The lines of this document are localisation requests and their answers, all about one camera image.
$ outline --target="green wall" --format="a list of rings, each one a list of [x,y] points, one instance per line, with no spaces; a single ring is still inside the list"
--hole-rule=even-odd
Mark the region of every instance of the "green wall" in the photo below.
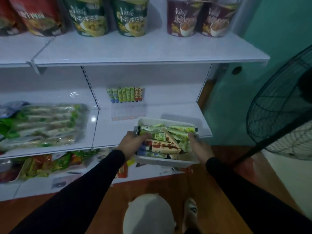
[[[312,44],[312,0],[262,0],[244,39],[271,56],[260,63],[232,63],[209,98],[204,116],[213,145],[253,145],[246,133],[249,105],[263,84],[289,58]],[[238,75],[232,70],[242,66]]]

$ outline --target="person's left hand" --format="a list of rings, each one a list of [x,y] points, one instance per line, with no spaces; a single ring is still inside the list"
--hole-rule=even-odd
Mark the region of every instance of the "person's left hand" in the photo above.
[[[133,131],[128,131],[116,149],[123,152],[126,157],[126,161],[128,161],[135,154],[135,152],[138,151],[143,141],[152,138],[153,136],[151,133],[144,133],[141,136],[135,136]]]

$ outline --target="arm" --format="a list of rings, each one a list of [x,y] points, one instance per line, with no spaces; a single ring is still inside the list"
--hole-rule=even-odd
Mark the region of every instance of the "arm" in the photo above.
[[[10,234],[85,233],[118,169],[149,138],[150,133],[135,137],[128,131],[116,150],[33,211]]]
[[[312,222],[212,157],[207,171],[253,233],[312,233]]]

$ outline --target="fan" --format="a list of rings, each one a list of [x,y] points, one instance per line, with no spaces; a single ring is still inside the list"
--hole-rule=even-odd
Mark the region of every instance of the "fan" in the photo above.
[[[312,45],[264,84],[249,107],[246,127],[256,146],[233,166],[262,149],[312,160]]]

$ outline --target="brown floor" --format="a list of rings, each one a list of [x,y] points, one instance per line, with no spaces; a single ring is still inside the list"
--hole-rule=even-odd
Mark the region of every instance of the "brown floor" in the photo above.
[[[232,160],[247,149],[242,146],[213,147],[215,154],[223,161]],[[253,160],[254,169],[250,160],[237,168],[236,172],[299,210],[264,156],[256,154]],[[126,182],[109,188],[87,234],[121,234],[128,202],[146,193],[159,193],[167,200],[178,224],[177,233],[181,233],[183,204],[188,197],[197,202],[199,224],[206,233],[252,233],[214,179],[198,165],[193,167],[192,174]],[[8,233],[52,196],[49,194],[0,202],[1,233]]]

